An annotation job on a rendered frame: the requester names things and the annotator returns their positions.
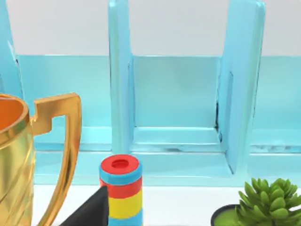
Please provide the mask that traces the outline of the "stack of coloured rings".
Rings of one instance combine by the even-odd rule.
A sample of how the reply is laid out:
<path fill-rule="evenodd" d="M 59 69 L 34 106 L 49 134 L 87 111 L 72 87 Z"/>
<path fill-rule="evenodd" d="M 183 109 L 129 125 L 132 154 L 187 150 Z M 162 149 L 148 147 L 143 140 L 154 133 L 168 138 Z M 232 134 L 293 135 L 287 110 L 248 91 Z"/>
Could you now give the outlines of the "stack of coloured rings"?
<path fill-rule="evenodd" d="M 139 160 L 129 154 L 105 158 L 100 185 L 107 187 L 108 226 L 143 226 L 143 177 Z"/>

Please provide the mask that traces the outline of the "gold trophy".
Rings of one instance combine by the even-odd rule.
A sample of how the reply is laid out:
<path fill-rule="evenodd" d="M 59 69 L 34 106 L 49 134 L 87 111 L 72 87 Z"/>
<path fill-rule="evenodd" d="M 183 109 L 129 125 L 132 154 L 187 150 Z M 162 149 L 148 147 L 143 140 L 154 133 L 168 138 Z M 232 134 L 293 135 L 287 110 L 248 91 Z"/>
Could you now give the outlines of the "gold trophy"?
<path fill-rule="evenodd" d="M 81 137 L 81 100 L 70 93 L 35 100 L 35 114 L 20 98 L 0 94 L 0 226 L 31 226 L 34 136 L 52 130 L 52 119 L 65 116 L 62 166 L 50 203 L 38 226 L 51 226 L 67 196 Z"/>

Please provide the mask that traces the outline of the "light blue rack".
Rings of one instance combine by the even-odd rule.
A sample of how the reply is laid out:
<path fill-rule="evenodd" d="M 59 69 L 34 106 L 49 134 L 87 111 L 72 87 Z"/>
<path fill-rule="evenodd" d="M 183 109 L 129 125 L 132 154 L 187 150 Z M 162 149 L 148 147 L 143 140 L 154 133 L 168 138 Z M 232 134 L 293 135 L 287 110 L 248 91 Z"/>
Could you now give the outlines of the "light blue rack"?
<path fill-rule="evenodd" d="M 59 0 L 49 52 L 17 54 L 0 0 L 0 92 L 81 98 L 75 185 L 129 153 L 145 186 L 301 186 L 301 0 Z"/>

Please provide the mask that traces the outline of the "green plant in black pot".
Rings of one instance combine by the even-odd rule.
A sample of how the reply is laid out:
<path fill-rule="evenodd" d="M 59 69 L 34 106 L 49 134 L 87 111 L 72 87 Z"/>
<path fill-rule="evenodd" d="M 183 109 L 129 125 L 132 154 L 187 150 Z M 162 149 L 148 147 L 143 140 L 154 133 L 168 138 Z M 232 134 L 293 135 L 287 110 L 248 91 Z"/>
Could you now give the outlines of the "green plant in black pot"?
<path fill-rule="evenodd" d="M 301 226 L 301 194 L 289 179 L 252 178 L 245 191 L 238 192 L 239 204 L 220 207 L 211 217 L 211 226 Z"/>

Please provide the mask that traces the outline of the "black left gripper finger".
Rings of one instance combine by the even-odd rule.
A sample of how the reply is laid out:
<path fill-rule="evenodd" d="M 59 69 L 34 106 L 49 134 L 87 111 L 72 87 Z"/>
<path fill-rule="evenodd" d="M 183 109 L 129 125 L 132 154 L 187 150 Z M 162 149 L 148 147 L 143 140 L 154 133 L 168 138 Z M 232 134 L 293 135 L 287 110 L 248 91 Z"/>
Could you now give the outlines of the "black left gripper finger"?
<path fill-rule="evenodd" d="M 60 226 L 108 226 L 108 220 L 108 190 L 102 186 Z"/>

